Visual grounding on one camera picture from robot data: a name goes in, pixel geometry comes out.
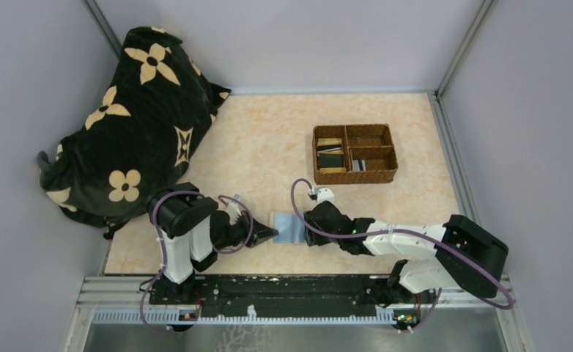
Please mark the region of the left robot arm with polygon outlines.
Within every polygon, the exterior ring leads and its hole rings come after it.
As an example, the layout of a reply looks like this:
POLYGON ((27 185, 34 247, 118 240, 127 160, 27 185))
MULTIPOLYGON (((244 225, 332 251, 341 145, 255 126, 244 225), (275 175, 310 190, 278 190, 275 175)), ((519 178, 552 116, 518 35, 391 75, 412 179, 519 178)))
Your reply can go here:
POLYGON ((191 304, 199 297, 196 274, 219 255, 253 248, 278 235, 256 220, 240 196, 206 197, 192 183, 151 194, 147 214, 155 227, 162 263, 149 283, 151 304, 191 304))

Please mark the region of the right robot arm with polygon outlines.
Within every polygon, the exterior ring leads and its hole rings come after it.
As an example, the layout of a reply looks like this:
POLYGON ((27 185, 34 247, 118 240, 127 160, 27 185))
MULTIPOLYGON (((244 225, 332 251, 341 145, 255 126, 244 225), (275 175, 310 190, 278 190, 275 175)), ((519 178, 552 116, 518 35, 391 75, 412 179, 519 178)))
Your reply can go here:
POLYGON ((514 300, 501 277, 509 248, 468 217, 453 214, 443 224, 407 226, 344 215, 321 201, 296 216, 309 246, 336 244, 351 255, 397 256, 382 286, 383 303, 407 303, 430 290, 460 288, 492 304, 503 294, 514 300))

